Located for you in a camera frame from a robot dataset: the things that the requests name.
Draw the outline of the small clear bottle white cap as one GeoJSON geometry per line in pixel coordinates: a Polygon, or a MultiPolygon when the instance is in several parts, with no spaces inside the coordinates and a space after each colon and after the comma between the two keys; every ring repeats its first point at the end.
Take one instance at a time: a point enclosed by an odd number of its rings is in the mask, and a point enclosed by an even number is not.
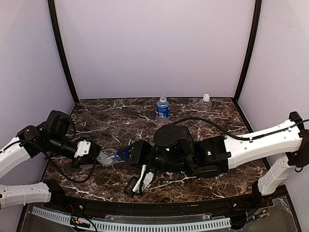
{"type": "Polygon", "coordinates": [[[210,95],[205,93],[203,98],[199,101],[199,105],[203,108],[210,109],[212,106],[210,95]]]}

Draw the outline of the Pocari Sweat bottle blue label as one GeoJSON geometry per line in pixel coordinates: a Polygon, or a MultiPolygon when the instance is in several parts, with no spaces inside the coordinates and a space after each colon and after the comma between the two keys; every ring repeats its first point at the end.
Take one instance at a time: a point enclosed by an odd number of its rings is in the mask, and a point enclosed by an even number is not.
{"type": "Polygon", "coordinates": [[[156,128],[160,128],[167,124],[170,117],[170,103],[165,95],[161,95],[156,103],[156,128]]]}

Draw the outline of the blue Pepsi bottle cap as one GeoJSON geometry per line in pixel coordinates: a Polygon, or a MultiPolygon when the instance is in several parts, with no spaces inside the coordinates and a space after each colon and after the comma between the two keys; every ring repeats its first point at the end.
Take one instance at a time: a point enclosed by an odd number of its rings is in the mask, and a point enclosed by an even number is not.
{"type": "MultiPolygon", "coordinates": [[[[129,151],[123,151],[122,152],[122,155],[128,159],[130,157],[130,152],[129,151]]],[[[118,154],[118,152],[115,153],[115,159],[118,161],[118,162],[121,162],[121,161],[124,161],[124,159],[118,154]]]]}

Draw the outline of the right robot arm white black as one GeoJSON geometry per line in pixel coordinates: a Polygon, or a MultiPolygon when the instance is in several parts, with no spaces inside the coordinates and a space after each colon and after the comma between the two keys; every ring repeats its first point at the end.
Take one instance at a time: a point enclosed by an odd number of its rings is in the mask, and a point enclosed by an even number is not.
{"type": "Polygon", "coordinates": [[[163,125],[155,132],[153,144],[140,140],[118,150],[118,157],[141,168],[126,193],[142,194],[157,171],[211,178],[247,162],[279,155],[252,187],[255,198],[271,195],[294,169],[309,163],[309,131],[304,124],[297,112],[291,112],[279,125],[244,135],[233,135],[215,125],[222,135],[201,141],[193,139],[184,119],[163,125]]]}

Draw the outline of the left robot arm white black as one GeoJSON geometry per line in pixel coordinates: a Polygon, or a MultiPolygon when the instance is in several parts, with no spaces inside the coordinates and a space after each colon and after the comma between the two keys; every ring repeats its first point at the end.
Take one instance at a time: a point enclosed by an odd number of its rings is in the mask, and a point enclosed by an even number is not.
{"type": "MultiPolygon", "coordinates": [[[[53,155],[69,158],[73,166],[97,163],[101,146],[86,139],[73,141],[67,136],[69,128],[74,128],[72,118],[61,111],[53,110],[47,120],[38,126],[27,126],[0,150],[0,175],[5,176],[19,164],[42,153],[49,160],[53,155]]],[[[0,207],[29,203],[49,203],[62,201],[64,190],[55,180],[46,180],[30,185],[1,185],[0,207]]]]}

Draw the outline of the Pepsi bottle blue label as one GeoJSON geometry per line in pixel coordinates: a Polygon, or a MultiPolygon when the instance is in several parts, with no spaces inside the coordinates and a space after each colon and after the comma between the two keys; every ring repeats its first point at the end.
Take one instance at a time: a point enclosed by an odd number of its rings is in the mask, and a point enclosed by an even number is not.
{"type": "Polygon", "coordinates": [[[100,151],[97,156],[97,162],[104,167],[110,167],[120,161],[116,158],[117,151],[113,148],[106,148],[100,151]]]}

